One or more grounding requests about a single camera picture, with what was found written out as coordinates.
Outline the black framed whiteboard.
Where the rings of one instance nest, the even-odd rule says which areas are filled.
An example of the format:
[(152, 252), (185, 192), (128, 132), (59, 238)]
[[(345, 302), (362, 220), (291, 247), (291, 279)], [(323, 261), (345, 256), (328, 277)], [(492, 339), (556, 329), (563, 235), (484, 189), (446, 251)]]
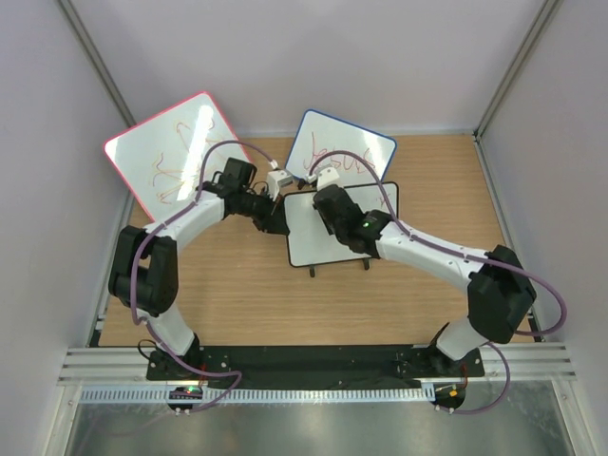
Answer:
[[(394, 181), (383, 182), (388, 200), (398, 215), (399, 186)], [(363, 212), (388, 212), (387, 203), (375, 183), (346, 186), (345, 190)], [(371, 257), (352, 252), (328, 232), (319, 213), (313, 207), (315, 191), (292, 193), (284, 198), (284, 211), (290, 234), (287, 236), (288, 260), (292, 267), (305, 268), (316, 276), (316, 267), (349, 261), (362, 261), (363, 269), (371, 268)]]

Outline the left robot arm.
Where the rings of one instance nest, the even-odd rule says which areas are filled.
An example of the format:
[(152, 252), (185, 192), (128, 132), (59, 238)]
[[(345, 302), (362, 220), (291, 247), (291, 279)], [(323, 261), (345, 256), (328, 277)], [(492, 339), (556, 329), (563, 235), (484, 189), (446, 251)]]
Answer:
[(210, 180), (200, 181), (192, 201), (168, 219), (143, 228), (128, 225), (119, 234), (108, 290), (130, 310), (135, 324), (147, 328), (157, 351), (168, 358), (168, 369), (181, 380), (200, 373), (202, 360), (199, 338), (176, 303), (180, 251), (232, 215), (251, 219), (263, 233), (289, 234), (280, 190), (293, 177), (275, 168), (257, 192), (256, 172), (252, 163), (232, 158)]

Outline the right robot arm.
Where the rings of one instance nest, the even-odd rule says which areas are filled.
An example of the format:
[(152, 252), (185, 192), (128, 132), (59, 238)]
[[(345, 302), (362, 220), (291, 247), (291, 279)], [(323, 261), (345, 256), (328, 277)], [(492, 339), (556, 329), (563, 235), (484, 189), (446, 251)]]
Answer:
[(313, 208), (351, 251), (417, 268), (465, 294), (466, 316), (446, 323), (427, 347), (405, 356), (412, 373), (457, 374), (464, 358), (483, 344), (508, 343), (537, 298), (517, 255), (505, 246), (488, 252), (418, 235), (390, 213), (363, 211), (336, 184), (314, 194)]

